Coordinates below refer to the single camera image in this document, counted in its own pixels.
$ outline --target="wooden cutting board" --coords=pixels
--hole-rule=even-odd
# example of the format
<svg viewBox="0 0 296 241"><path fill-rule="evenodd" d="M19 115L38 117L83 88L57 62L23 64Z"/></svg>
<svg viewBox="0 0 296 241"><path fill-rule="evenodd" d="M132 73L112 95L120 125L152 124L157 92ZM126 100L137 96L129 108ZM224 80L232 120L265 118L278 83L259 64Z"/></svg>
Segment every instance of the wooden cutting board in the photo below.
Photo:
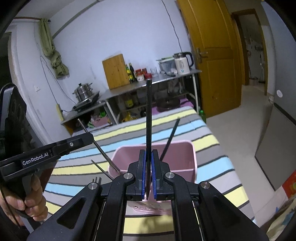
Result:
<svg viewBox="0 0 296 241"><path fill-rule="evenodd" d="M129 84L126 64L122 54L102 61L109 89Z"/></svg>

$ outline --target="door handle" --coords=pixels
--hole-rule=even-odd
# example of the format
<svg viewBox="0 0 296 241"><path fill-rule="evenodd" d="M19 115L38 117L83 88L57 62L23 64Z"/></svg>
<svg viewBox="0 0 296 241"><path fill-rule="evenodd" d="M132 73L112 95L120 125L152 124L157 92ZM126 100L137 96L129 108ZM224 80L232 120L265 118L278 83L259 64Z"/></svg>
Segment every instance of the door handle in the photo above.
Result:
<svg viewBox="0 0 296 241"><path fill-rule="evenodd" d="M197 51L197 61L198 63L202 63L202 58L208 58L208 56L202 56L202 54L207 54L208 52L201 52L200 48L196 48Z"/></svg>

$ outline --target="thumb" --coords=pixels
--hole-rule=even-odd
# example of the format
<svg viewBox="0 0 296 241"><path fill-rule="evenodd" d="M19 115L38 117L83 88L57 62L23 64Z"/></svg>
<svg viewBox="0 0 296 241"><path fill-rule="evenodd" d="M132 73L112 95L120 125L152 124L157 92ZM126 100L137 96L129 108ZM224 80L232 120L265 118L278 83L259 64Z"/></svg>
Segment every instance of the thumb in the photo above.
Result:
<svg viewBox="0 0 296 241"><path fill-rule="evenodd" d="M25 210L25 203L21 198L5 187L3 187L3 192L6 197L6 201L10 206L20 211Z"/></svg>

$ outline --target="green curtain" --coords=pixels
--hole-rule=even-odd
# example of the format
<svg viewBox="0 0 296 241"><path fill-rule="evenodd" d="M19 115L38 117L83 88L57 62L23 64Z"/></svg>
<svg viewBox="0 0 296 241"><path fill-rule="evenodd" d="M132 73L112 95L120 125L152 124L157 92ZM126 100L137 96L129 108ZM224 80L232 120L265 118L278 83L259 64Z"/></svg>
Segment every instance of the green curtain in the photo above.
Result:
<svg viewBox="0 0 296 241"><path fill-rule="evenodd" d="M60 53L55 49L50 29L48 25L48 19L42 18L39 22L40 40L42 51L44 55L50 59L50 64L54 69L57 78L69 74L69 69L62 63Z"/></svg>

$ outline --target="human hand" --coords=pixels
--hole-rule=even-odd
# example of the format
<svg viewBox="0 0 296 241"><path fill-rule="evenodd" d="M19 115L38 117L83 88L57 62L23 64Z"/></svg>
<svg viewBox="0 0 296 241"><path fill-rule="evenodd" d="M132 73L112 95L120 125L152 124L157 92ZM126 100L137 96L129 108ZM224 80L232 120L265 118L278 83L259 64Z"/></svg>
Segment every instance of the human hand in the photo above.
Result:
<svg viewBox="0 0 296 241"><path fill-rule="evenodd" d="M47 217L48 208L45 206L46 199L42 194L42 187L40 185L40 180L36 175L33 175L31 178L31 187L32 192L26 196L25 202L19 198L16 194L12 193L6 187L2 187L4 196L13 214L16 217L16 220L21 226L24 226L20 216L16 213L16 209L20 211L25 211L30 217L32 217L35 221L42 221ZM11 215L2 194L0 193L0 206L2 207L6 216L16 224L13 216Z"/></svg>

